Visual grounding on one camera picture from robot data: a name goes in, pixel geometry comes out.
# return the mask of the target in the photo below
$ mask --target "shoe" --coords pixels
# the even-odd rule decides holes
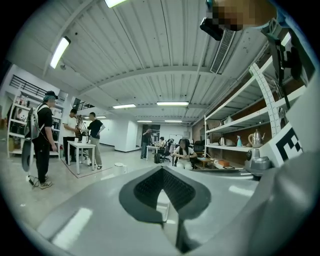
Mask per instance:
[[[52,186],[52,182],[51,181],[46,181],[44,183],[40,183],[40,189],[44,190],[46,188],[50,188]]]

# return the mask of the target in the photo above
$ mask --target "air vent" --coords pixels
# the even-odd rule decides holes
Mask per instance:
[[[222,40],[220,41],[219,48],[216,52],[216,55],[214,57],[214,60],[210,69],[212,73],[216,73],[216,74],[218,73],[222,63],[226,58],[230,45],[234,39],[235,33],[236,33],[235,31],[231,31],[229,29],[224,30]]]

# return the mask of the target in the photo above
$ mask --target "white shelving unit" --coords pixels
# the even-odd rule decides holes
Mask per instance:
[[[291,47],[289,33],[285,36],[281,44],[286,47],[287,50]],[[239,89],[233,96],[231,96],[224,104],[217,108],[208,116],[204,116],[204,127],[205,127],[205,152],[207,148],[214,148],[220,150],[231,150],[239,152],[247,152],[251,147],[237,147],[237,146],[219,146],[207,144],[207,137],[210,133],[225,134],[235,131],[240,131],[248,128],[253,128],[256,126],[261,126],[263,124],[270,123],[272,137],[280,132],[280,118],[279,118],[279,108],[286,109],[285,99],[282,98],[278,101],[274,100],[272,89],[268,84],[271,79],[276,79],[274,77],[275,69],[273,67],[272,57],[261,67],[254,63],[249,71],[252,77],[248,80],[245,85]],[[285,71],[284,77],[288,79],[290,76],[289,71]],[[290,104],[294,102],[305,92],[306,87],[302,86],[288,95],[288,100]],[[219,120],[223,121],[227,117],[233,117],[234,115],[244,111],[245,109],[253,106],[257,102],[265,100],[266,107],[244,116],[240,119],[232,121],[228,124],[221,125],[219,127],[207,130],[208,120]]]
[[[10,157],[10,154],[15,154],[15,155],[21,155],[22,154],[22,148],[23,148],[23,143],[24,143],[24,139],[25,139],[25,136],[22,135],[22,134],[19,134],[19,133],[14,133],[14,132],[11,132],[10,131],[10,128],[11,128],[11,123],[18,123],[18,124],[21,124],[21,125],[26,125],[27,123],[25,121],[21,121],[21,120],[16,120],[16,119],[13,119],[11,118],[12,117],[12,114],[13,114],[13,110],[14,108],[16,107],[18,111],[18,109],[22,109],[22,110],[26,110],[26,111],[29,111],[31,108],[30,107],[27,107],[27,106],[23,106],[23,105],[20,105],[18,103],[16,103],[17,101],[17,97],[27,97],[27,100],[33,104],[36,104],[36,105],[39,105],[42,101],[43,101],[43,98],[40,97],[40,96],[37,96],[35,94],[32,94],[28,91],[25,91],[22,89],[22,85],[20,84],[18,90],[17,90],[17,93],[14,97],[14,103],[12,104],[12,108],[11,108],[11,112],[10,112],[10,118],[8,120],[8,133],[7,133],[7,156],[8,158]],[[60,104],[56,104],[55,107],[57,109],[60,109],[63,111],[64,107],[61,106]],[[54,120],[61,120],[60,117],[57,117],[57,116],[53,116],[52,117]],[[60,129],[52,129],[53,131],[56,131],[56,132],[60,132]],[[9,151],[9,138],[10,136],[12,137],[18,137],[21,139],[21,149],[14,149],[13,151]],[[59,159],[60,159],[60,143],[59,143],[59,136],[58,136],[58,140],[54,142],[57,146],[57,152],[53,152],[53,151],[50,151],[50,156],[58,156]]]

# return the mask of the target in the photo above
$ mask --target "spray bottle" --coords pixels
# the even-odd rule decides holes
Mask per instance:
[[[237,147],[242,147],[241,137],[240,137],[239,135],[237,135],[236,137],[237,137],[237,143],[236,143],[236,146],[237,146]]]

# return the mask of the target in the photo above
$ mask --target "gray floor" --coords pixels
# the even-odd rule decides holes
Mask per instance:
[[[121,174],[121,168],[114,166],[114,163],[127,165],[127,171],[133,172],[146,167],[157,166],[154,163],[151,152],[149,161],[140,159],[140,151],[121,153],[114,151],[113,147],[101,146],[102,164],[113,167],[93,175],[82,178],[75,177],[58,158],[51,158],[49,162],[48,176],[53,182],[53,186],[41,190],[39,187],[32,187],[26,181],[26,173],[21,166],[21,157],[10,157],[6,155],[6,143],[0,142],[1,148],[1,168],[0,180],[2,183],[2,194],[6,195],[7,201],[16,214],[16,217],[36,229],[42,220],[55,207],[69,199],[86,186],[100,181],[106,177]],[[37,176],[35,165],[32,166],[31,175]]]

